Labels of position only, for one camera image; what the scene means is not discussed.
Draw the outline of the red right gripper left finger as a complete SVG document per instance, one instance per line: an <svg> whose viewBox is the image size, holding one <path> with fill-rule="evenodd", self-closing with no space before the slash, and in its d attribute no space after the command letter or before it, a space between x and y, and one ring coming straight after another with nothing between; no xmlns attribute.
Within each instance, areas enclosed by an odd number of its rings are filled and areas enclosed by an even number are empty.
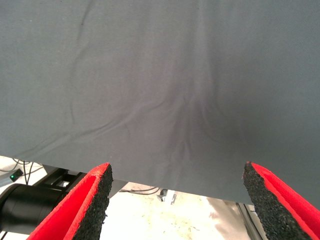
<svg viewBox="0 0 320 240"><path fill-rule="evenodd" d="M29 235L29 240L98 240L113 175L110 163L90 170Z"/></svg>

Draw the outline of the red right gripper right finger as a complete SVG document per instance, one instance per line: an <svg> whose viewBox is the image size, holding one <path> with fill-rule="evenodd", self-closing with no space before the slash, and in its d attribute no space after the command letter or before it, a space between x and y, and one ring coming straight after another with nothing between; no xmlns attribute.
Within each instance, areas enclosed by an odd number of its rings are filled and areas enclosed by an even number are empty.
<svg viewBox="0 0 320 240"><path fill-rule="evenodd" d="M246 162L243 184L267 239L320 238L320 211L269 169Z"/></svg>

